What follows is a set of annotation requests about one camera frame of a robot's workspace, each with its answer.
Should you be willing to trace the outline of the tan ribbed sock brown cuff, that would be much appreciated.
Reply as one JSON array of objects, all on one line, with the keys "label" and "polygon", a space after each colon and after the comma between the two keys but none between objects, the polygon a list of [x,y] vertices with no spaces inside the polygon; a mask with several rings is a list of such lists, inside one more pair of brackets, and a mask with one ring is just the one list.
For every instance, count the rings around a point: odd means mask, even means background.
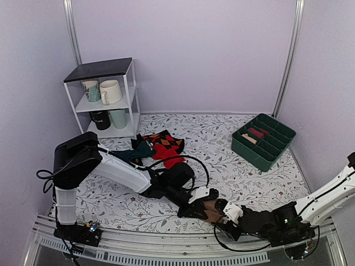
[{"label": "tan ribbed sock brown cuff", "polygon": [[216,207],[217,202],[218,199],[204,202],[204,213],[207,215],[205,222],[217,223],[222,217],[225,216],[223,210]]}]

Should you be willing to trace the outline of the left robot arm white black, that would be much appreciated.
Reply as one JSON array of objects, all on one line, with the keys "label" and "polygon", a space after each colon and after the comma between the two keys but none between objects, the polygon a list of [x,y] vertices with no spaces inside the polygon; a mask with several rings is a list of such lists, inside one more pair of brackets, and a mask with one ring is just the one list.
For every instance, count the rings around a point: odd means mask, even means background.
[{"label": "left robot arm white black", "polygon": [[89,175],[110,179],[146,198],[165,197],[179,207],[178,217],[208,219],[204,203],[217,199],[218,190],[209,186],[186,188],[187,182],[195,182],[195,174],[185,162],[158,170],[153,166],[135,165],[132,160],[137,152],[110,151],[93,132],[81,134],[55,148],[53,171],[46,179],[53,182],[60,230],[71,241],[83,234],[81,226],[76,224],[76,190]]}]

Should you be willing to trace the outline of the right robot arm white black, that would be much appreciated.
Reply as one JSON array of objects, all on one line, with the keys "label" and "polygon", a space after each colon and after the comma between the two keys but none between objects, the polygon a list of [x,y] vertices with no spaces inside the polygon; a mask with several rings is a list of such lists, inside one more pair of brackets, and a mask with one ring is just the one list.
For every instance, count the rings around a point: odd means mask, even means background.
[{"label": "right robot arm white black", "polygon": [[221,209],[223,216],[214,228],[235,241],[240,235],[248,234],[268,241],[272,247],[314,237],[315,227],[354,196],[354,154],[350,154],[348,160],[329,183],[272,211],[258,212],[218,199],[216,207]]}]

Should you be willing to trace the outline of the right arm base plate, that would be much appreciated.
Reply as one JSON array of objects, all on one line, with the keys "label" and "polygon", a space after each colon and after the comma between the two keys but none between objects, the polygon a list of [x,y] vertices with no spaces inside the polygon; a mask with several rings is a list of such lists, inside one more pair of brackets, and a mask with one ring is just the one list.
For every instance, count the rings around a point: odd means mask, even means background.
[{"label": "right arm base plate", "polygon": [[318,230],[318,237],[316,236],[315,227],[310,223],[298,223],[291,229],[281,233],[278,237],[270,240],[271,247],[286,246],[284,247],[286,256],[293,261],[304,260],[312,255],[318,247],[320,241],[320,227]]}]

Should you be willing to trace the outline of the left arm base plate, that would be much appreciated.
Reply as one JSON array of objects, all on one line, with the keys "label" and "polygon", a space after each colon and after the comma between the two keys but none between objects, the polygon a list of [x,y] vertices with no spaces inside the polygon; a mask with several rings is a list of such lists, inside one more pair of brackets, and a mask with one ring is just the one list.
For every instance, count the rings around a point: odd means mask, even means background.
[{"label": "left arm base plate", "polygon": [[75,222],[71,225],[65,225],[59,223],[59,219],[55,219],[56,229],[54,236],[71,243],[78,243],[88,245],[92,247],[98,247],[102,230],[99,228],[99,224],[90,221],[86,224],[78,224]]}]

